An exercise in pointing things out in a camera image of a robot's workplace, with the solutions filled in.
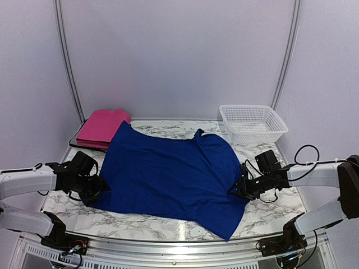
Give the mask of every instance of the basket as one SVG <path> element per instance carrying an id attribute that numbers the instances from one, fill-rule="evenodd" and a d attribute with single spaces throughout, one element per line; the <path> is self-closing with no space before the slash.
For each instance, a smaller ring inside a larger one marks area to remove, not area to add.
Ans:
<path id="1" fill-rule="evenodd" d="M 272 143 L 288 132 L 279 115 L 266 105 L 221 105 L 219 112 L 231 143 Z"/>

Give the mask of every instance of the pink folded towel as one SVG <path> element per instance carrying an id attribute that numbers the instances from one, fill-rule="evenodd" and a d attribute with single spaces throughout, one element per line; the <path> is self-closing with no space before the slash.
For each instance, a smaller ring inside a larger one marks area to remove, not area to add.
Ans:
<path id="1" fill-rule="evenodd" d="M 131 117 L 122 109 L 94 111 L 79 132 L 76 139 L 77 143 L 83 146 L 108 149 L 113 136 L 123 121 L 130 123 Z"/>

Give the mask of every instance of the marble table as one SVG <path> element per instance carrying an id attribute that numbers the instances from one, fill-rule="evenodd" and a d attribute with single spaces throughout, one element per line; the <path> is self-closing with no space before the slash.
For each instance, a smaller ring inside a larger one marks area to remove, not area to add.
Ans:
<path id="1" fill-rule="evenodd" d="M 193 138 L 197 129 L 201 128 L 205 133 L 215 133 L 227 139 L 227 135 L 220 125 L 221 122 L 136 120 L 131 124 L 135 130 L 155 137 Z M 283 158 L 273 143 L 233 145 L 232 147 L 240 162 L 249 159 L 254 164 L 256 155 L 266 150 L 273 150 L 283 163 Z M 72 148 L 67 160 L 71 160 L 78 150 Z M 104 153 L 81 150 L 95 158 L 101 167 Z M 274 203 L 264 203 L 260 200 L 251 201 L 246 206 L 244 216 L 231 239 L 282 231 L 283 225 L 287 221 L 305 211 L 296 188 L 284 189 L 277 194 L 278 200 Z M 273 191 L 262 195 L 262 199 L 265 201 L 271 201 L 273 198 Z M 45 200 L 43 210 L 56 214 L 66 224 L 67 230 L 88 235 L 168 242 L 222 240 L 196 222 L 102 211 L 73 201 L 62 191 L 50 192 Z"/>

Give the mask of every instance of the robotic arm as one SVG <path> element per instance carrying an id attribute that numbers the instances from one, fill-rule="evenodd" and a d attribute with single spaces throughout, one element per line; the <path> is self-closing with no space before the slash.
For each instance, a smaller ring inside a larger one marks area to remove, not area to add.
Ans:
<path id="1" fill-rule="evenodd" d="M 264 257 L 306 247 L 304 234 L 320 228 L 330 228 L 344 219 L 359 217 L 358 155 L 352 155 L 344 161 L 318 162 L 310 165 L 289 164 L 285 167 L 281 167 L 272 150 L 258 155 L 255 159 L 261 176 L 249 179 L 248 174 L 251 173 L 246 163 L 242 164 L 242 178 L 228 194 L 255 200 L 260 198 L 261 193 L 273 188 L 279 191 L 299 186 L 328 186 L 340 189 L 338 198 L 287 222 L 283 227 L 283 235 L 259 240 L 259 250 Z M 294 268 L 297 261 L 282 264 L 282 268 Z"/>
<path id="2" fill-rule="evenodd" d="M 77 192 L 79 201 L 90 205 L 110 188 L 106 181 L 97 175 L 90 175 L 93 167 L 98 172 L 98 163 L 87 154 L 79 151 L 66 163 L 38 164 L 33 168 L 0 170 L 0 200 L 36 191 Z M 50 212 L 27 212 L 0 201 L 0 228 L 26 231 L 42 236 L 42 244 L 63 249 L 71 242 L 88 239 L 66 234 L 65 224 Z"/>

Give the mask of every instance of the t-shirt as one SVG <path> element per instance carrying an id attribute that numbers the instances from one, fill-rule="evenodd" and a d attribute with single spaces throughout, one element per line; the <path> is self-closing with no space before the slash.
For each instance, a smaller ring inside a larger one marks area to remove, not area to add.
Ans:
<path id="1" fill-rule="evenodd" d="M 123 122 L 100 172 L 111 191 L 92 206 L 196 221 L 229 240 L 248 203 L 227 195 L 241 177 L 240 162 L 224 139 L 203 133 L 199 129 L 186 140 L 158 138 Z"/>

